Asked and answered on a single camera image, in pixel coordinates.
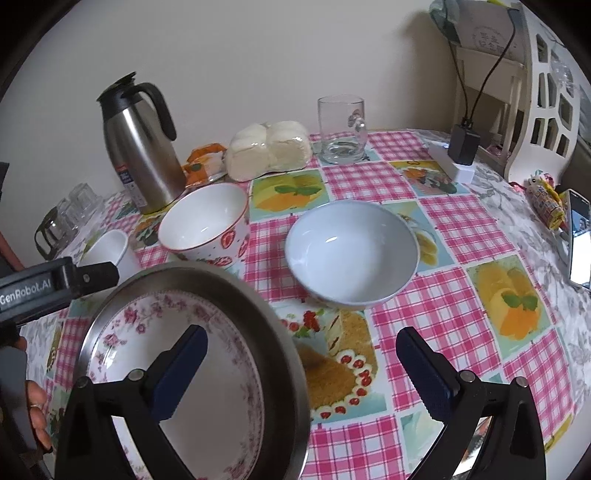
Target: smartphone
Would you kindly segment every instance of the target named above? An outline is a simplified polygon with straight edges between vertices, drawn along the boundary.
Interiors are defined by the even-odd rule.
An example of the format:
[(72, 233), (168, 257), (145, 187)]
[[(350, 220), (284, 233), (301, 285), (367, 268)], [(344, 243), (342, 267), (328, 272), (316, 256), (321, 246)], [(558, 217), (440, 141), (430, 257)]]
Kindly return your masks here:
[(591, 205), (568, 189), (563, 196), (569, 228), (569, 281), (589, 290), (591, 284)]

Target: phone screen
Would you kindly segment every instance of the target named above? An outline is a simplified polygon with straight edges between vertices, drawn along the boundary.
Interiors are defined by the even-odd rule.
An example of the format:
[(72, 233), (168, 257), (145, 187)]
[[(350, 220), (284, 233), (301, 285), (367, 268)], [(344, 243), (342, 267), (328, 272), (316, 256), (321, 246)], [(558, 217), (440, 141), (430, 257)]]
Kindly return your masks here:
[(589, 204), (569, 193), (572, 230), (570, 281), (589, 288), (591, 284), (591, 231)]

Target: black lid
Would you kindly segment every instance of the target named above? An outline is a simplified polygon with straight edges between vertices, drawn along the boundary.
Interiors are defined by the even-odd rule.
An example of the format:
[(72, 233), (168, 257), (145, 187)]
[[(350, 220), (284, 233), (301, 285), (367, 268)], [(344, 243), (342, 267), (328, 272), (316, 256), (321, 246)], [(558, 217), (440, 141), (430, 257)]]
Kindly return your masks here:
[(129, 108), (134, 103), (139, 102), (142, 98), (139, 93), (126, 96), (127, 89), (134, 85), (135, 72), (131, 72), (124, 77), (121, 77), (115, 83), (106, 88), (106, 90), (96, 99), (103, 109), (103, 121), (117, 115), (126, 108)]

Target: black cable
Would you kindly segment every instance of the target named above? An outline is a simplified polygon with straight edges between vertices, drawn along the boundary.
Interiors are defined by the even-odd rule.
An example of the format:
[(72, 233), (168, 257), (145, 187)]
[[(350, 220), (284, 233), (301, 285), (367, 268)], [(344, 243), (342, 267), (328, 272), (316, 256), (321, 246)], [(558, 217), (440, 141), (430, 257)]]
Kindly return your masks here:
[(468, 119), (470, 121), (470, 123), (473, 122), (474, 111), (476, 110), (476, 105), (478, 104), (478, 100), (480, 100), (480, 96), (482, 95), (482, 92), (484, 91), (484, 87), (486, 85), (486, 82), (488, 82), (488, 79), (492, 75), (492, 72), (495, 71), (495, 68), (497, 68), (498, 64), (501, 63), (501, 60), (503, 58), (505, 58), (505, 55), (506, 55), (507, 51), (509, 50), (509, 47), (511, 46), (511, 43), (513, 43), (513, 39), (515, 38), (515, 30), (516, 30), (516, 28), (515, 28), (515, 21), (513, 20), (513, 17), (511, 16), (511, 13), (510, 13), (511, 10), (513, 10), (515, 12), (518, 12), (519, 10), (517, 10), (516, 8), (508, 8), (507, 9), (507, 15), (509, 15), (509, 20), (511, 20), (511, 24), (513, 25), (513, 33), (511, 34), (511, 38), (507, 42), (507, 45), (506, 45), (505, 49), (503, 50), (503, 53), (501, 53), (501, 56), (499, 57), (499, 59), (492, 66), (490, 72), (488, 72), (488, 75), (486, 75), (486, 77), (484, 79), (484, 82), (482, 82), (482, 87), (480, 87), (480, 92), (478, 92), (478, 96), (476, 97), (476, 100), (474, 101), (474, 105), (472, 106), (472, 113), (470, 114), (470, 118)]
[[(447, 28), (447, 18), (448, 18), (448, 11), (447, 11), (447, 0), (443, 0), (443, 8), (445, 8), (445, 23), (443, 24), (443, 31), (446, 31)], [(447, 44), (449, 45), (449, 51), (452, 53), (453, 64), (456, 67), (457, 78), (460, 80), (460, 85), (462, 86), (462, 91), (464, 92), (464, 106), (466, 110), (464, 111), (464, 119), (468, 118), (468, 95), (466, 93), (466, 86), (462, 81), (462, 76), (460, 75), (460, 69), (457, 66), (457, 58), (453, 52), (452, 42), (449, 40), (449, 37), (446, 35)]]

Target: orange food package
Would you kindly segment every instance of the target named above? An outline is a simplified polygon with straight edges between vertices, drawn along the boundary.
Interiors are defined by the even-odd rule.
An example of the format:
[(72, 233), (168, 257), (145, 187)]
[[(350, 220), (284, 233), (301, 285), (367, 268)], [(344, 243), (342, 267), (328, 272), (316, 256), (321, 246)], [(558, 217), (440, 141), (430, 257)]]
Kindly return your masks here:
[(219, 143), (211, 143), (196, 148), (183, 165), (187, 177), (187, 187), (215, 181), (226, 174), (223, 154), (226, 148)]

